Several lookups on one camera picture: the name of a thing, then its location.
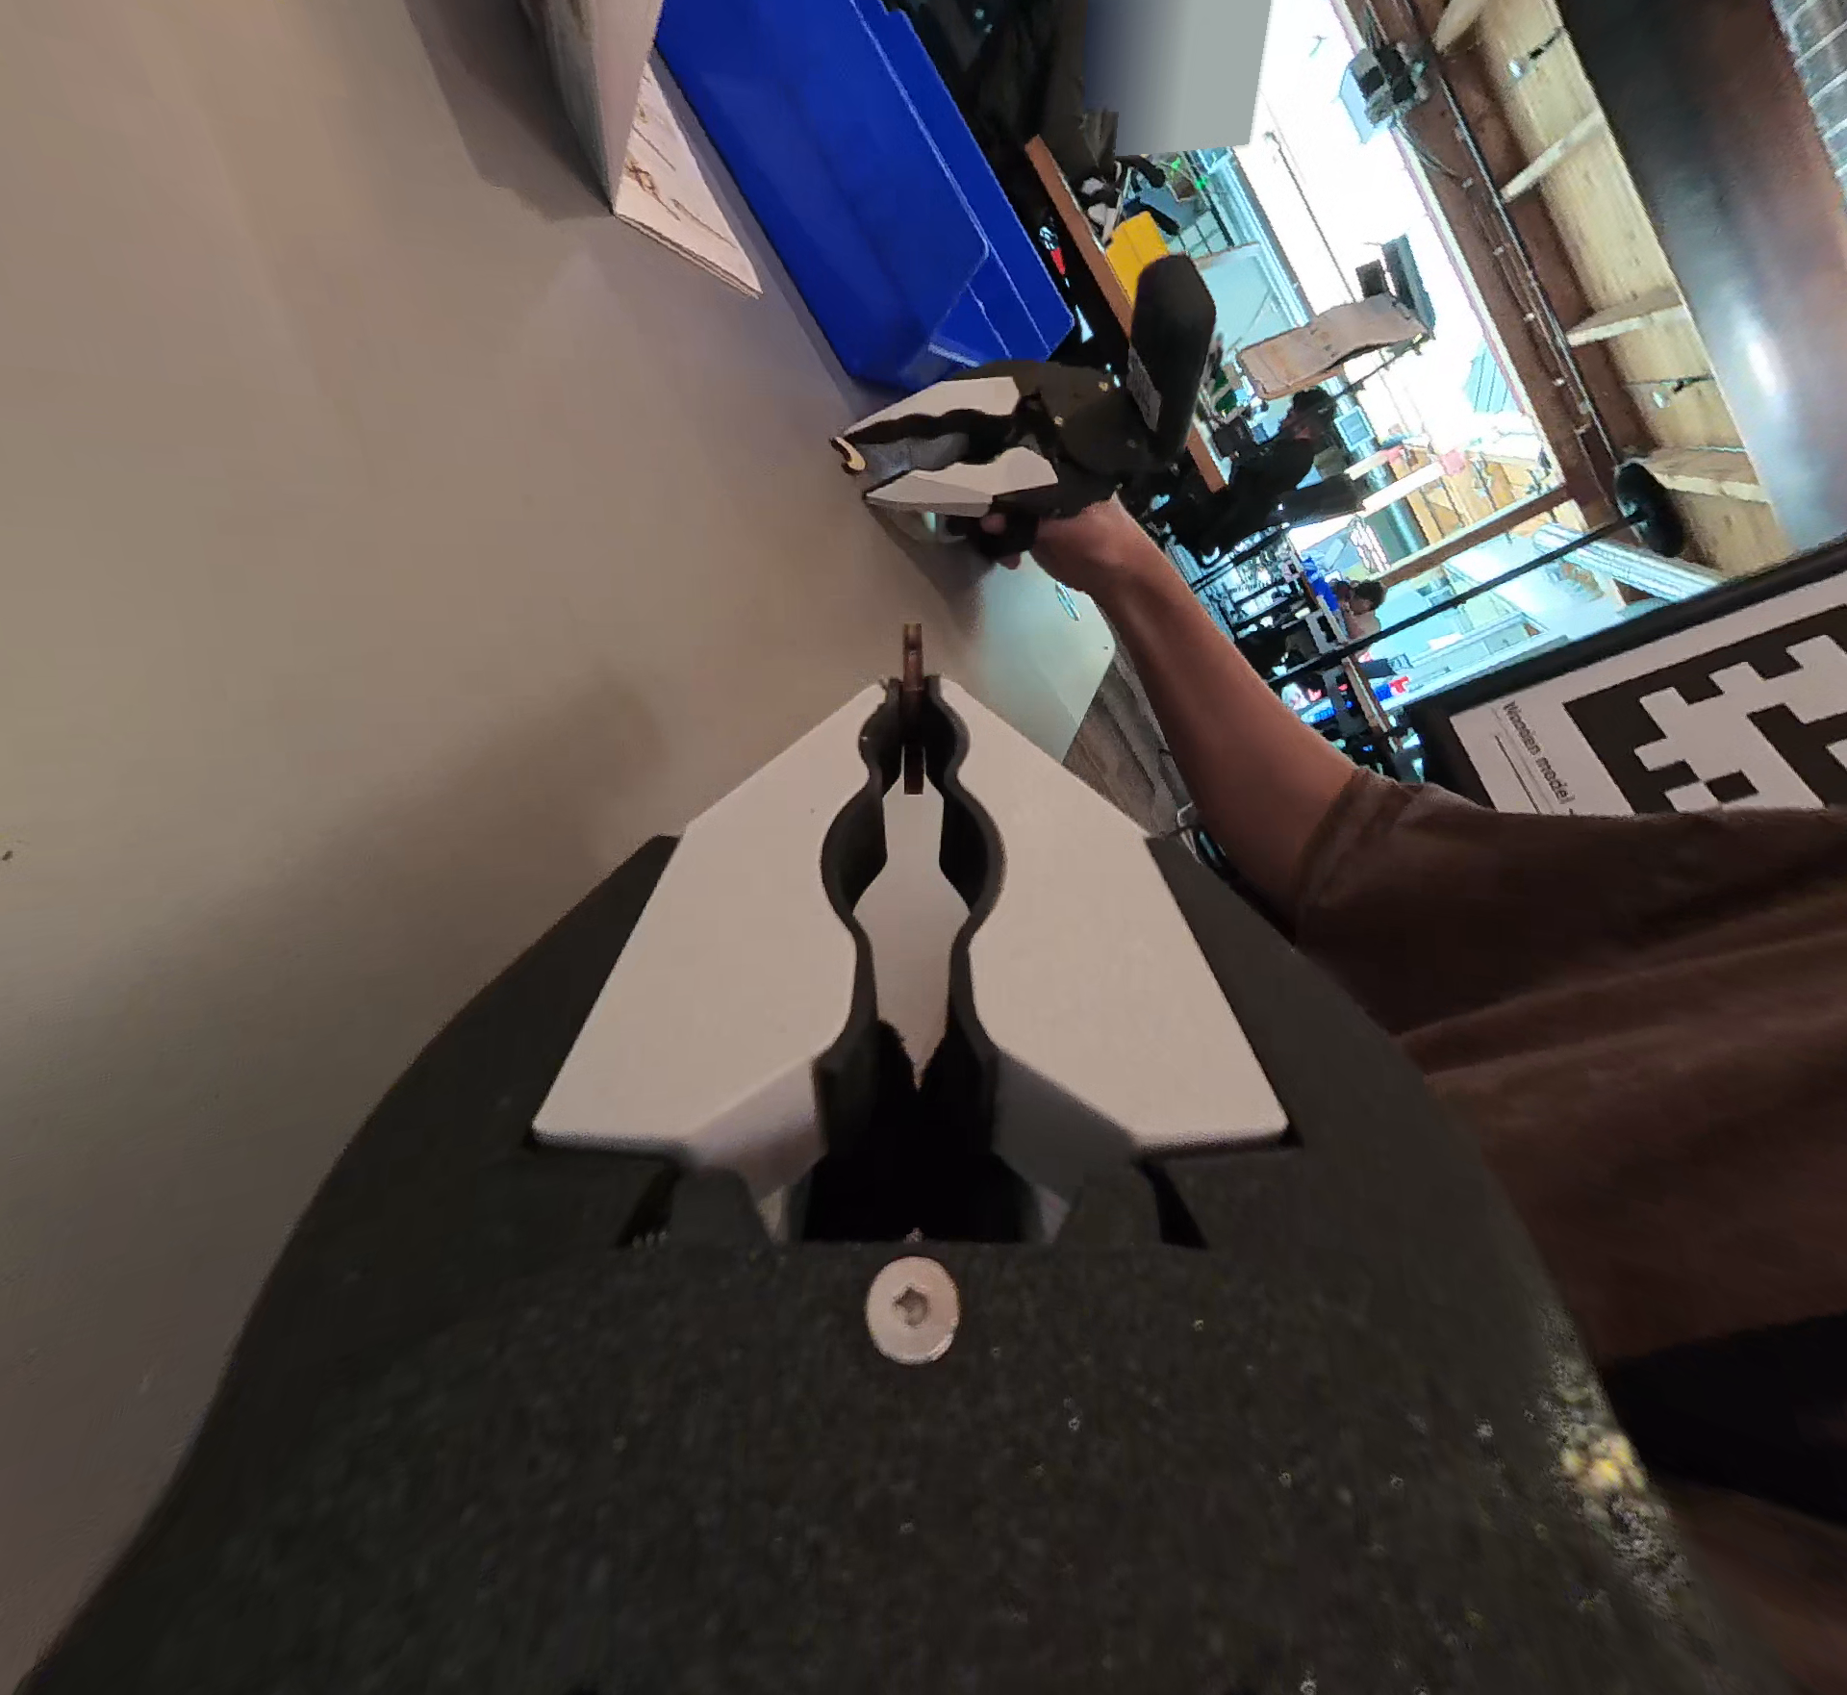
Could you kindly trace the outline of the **white instruction booklet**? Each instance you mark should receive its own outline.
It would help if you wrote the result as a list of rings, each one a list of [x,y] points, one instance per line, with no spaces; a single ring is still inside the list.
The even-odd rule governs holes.
[[[745,296],[750,256],[661,91],[663,0],[518,0],[545,50],[570,128],[609,211]]]

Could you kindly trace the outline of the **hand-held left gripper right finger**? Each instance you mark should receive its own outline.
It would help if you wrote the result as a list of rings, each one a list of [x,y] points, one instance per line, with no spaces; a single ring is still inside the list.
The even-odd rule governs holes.
[[[1071,1204],[1140,1159],[1282,1144],[1160,841],[948,677],[925,741],[937,861],[966,905],[923,1070],[935,1148]]]

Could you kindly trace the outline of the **framed black-white marker sign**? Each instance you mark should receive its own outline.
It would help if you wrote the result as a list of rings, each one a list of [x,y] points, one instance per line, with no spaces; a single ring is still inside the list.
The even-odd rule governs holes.
[[[1845,805],[1845,543],[1433,692],[1426,783],[1507,814]]]

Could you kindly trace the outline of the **person's right forearm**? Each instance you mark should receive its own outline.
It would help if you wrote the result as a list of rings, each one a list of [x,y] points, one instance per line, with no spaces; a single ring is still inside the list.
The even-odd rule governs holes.
[[[1268,692],[1170,560],[1090,599],[1127,647],[1206,832],[1294,921],[1307,851],[1358,770]]]

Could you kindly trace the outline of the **blue plastic bin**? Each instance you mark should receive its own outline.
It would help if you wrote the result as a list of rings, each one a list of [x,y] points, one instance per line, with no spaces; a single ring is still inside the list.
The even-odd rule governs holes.
[[[1049,359],[1073,314],[911,21],[663,0],[657,48],[840,366],[923,390]]]

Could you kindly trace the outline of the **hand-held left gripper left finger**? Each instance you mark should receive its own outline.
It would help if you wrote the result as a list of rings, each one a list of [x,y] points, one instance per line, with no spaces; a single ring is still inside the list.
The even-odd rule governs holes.
[[[756,1200],[820,1169],[898,1192],[913,1072],[859,905],[902,758],[898,690],[875,682],[681,832],[535,1142],[737,1175]]]

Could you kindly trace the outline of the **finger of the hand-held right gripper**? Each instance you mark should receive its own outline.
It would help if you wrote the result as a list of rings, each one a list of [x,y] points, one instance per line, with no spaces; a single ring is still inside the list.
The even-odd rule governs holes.
[[[972,459],[960,438],[863,442],[861,465],[865,504],[910,523],[979,518],[1001,496],[1059,487],[1053,463],[1028,446]]]
[[[1003,434],[1022,399],[1022,386],[1012,374],[958,374],[865,415],[840,434],[849,436],[871,461],[873,454],[896,446],[962,442],[987,430]]]

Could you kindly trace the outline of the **person's right hand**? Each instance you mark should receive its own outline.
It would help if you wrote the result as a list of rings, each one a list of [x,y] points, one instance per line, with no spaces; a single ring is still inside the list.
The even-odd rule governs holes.
[[[1030,554],[1051,578],[1090,597],[1168,568],[1166,552],[1113,498],[1061,518],[993,510],[977,531],[1003,564],[1018,566]]]

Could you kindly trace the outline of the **cardboard structure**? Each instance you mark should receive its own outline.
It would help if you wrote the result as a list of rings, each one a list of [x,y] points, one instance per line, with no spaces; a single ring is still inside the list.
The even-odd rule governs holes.
[[[1235,368],[1270,403],[1319,388],[1356,359],[1414,347],[1431,333],[1414,308],[1391,293],[1373,293],[1237,349]]]

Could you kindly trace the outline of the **black floor lamp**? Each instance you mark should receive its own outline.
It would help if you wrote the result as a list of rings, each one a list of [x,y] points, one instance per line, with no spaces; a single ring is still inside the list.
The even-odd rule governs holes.
[[[1686,549],[1684,519],[1668,487],[1639,459],[1624,461],[1614,473],[1614,506],[1612,519],[1573,533],[1558,547],[1534,552],[1486,580],[1468,582],[1416,613],[1383,622],[1373,634],[1356,638],[1352,649],[1383,649],[1387,640],[1414,630],[1420,622],[1445,618],[1478,599],[1505,595],[1513,585],[1567,564],[1583,566],[1591,576],[1622,589],[1649,593],[1653,578],[1658,576],[1655,562],[1680,558]]]

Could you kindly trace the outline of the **yellow plastic bin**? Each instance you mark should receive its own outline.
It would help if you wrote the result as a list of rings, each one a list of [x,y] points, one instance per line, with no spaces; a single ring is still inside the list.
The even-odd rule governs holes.
[[[1104,242],[1107,267],[1131,304],[1138,293],[1142,273],[1168,256],[1171,256],[1171,250],[1166,221],[1150,207],[1121,217]]]

